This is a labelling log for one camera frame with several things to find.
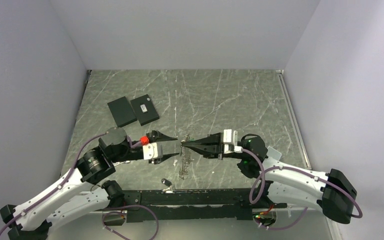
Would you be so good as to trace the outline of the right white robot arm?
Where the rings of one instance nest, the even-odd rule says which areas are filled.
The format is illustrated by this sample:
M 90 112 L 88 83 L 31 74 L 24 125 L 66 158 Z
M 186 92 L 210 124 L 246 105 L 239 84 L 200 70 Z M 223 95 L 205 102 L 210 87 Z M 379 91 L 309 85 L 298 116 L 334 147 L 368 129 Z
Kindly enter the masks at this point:
M 279 160 L 280 153 L 267 147 L 257 134 L 238 138 L 226 129 L 196 140 L 183 140 L 183 148 L 206 159 L 239 159 L 240 172 L 254 183 L 248 194 L 251 205 L 267 208 L 275 204 L 292 204 L 318 210 L 328 219 L 349 224 L 360 219 L 357 191 L 340 170 L 330 172 L 303 169 Z

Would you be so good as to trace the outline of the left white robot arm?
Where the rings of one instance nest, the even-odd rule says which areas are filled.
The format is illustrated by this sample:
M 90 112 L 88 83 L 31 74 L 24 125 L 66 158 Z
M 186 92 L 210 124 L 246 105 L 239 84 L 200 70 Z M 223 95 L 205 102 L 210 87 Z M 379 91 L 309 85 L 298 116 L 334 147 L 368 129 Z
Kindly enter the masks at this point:
M 11 240 L 45 240 L 51 231 L 96 210 L 117 210 L 126 205 L 126 197 L 115 180 L 106 178 L 115 163 L 146 160 L 160 164 L 174 157 L 163 154 L 161 142 L 174 141 L 152 130 L 133 141 L 120 127 L 92 137 L 98 145 L 84 155 L 77 154 L 73 165 L 56 182 L 35 197 L 19 205 L 7 204 L 0 215 Z

